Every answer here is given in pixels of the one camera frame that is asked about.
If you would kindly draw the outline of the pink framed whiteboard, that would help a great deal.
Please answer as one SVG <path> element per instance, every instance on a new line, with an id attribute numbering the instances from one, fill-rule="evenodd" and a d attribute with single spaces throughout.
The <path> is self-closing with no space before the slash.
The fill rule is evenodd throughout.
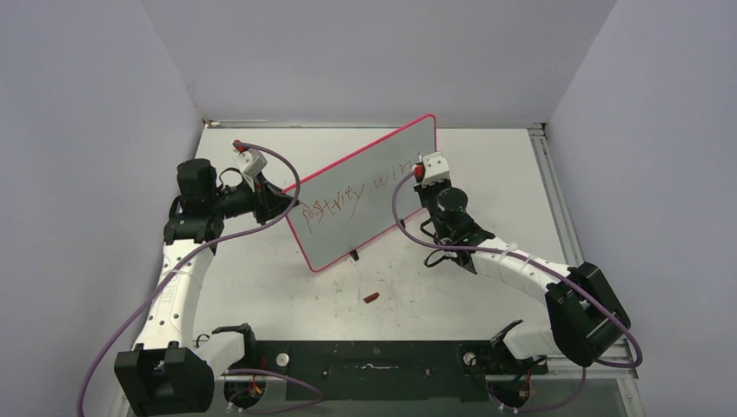
<path id="1" fill-rule="evenodd" d="M 312 272 L 320 272 L 421 208 L 410 187 L 397 197 L 397 183 L 414 174 L 417 154 L 437 150 L 436 118 L 426 114 L 366 144 L 284 191 L 297 194 L 288 225 Z"/>

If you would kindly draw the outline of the red marker cap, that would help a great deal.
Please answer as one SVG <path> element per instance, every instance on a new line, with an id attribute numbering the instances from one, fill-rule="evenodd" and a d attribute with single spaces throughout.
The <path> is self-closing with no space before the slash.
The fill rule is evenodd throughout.
<path id="1" fill-rule="evenodd" d="M 378 299 L 378 298 L 379 298 L 379 296 L 380 296 L 380 294 L 379 294 L 378 292 L 374 292 L 373 294 L 371 294 L 371 295 L 368 295 L 368 296 L 364 297 L 364 298 L 363 298 L 363 301 L 364 301 L 365 303 L 370 303 L 370 302 L 373 302 L 373 301 L 375 301 L 376 299 Z"/>

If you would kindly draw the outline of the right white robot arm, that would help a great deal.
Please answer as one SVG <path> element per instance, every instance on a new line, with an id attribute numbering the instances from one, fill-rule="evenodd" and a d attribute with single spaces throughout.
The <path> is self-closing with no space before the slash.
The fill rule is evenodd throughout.
<path id="1" fill-rule="evenodd" d="M 506 243 L 468 214 L 466 193 L 448 180 L 413 189 L 428 211 L 420 230 L 444 261 L 506 284 L 547 310 L 546 320 L 516 319 L 493 337 L 491 357 L 498 369 L 513 372 L 550 355 L 581 367 L 608 364 L 603 354 L 630 334 L 631 321 L 597 266 L 546 261 Z"/>

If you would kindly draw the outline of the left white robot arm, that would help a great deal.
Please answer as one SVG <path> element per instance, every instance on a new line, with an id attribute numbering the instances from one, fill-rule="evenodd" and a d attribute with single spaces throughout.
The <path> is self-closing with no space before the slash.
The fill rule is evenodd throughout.
<path id="1" fill-rule="evenodd" d="M 243 323 L 216 328 L 202 347 L 193 342 L 203 280 L 222 241 L 225 220 L 252 214 L 259 226 L 282 218 L 293 199 L 264 176 L 267 161 L 256 149 L 234 158 L 236 186 L 218 181 L 210 161 L 196 158 L 177 168 L 180 194 L 163 231 L 163 267 L 148 315 L 130 351 L 116 356 L 114 372 L 136 416 L 203 413 L 216 379 L 231 367 L 252 372 L 256 338 Z"/>

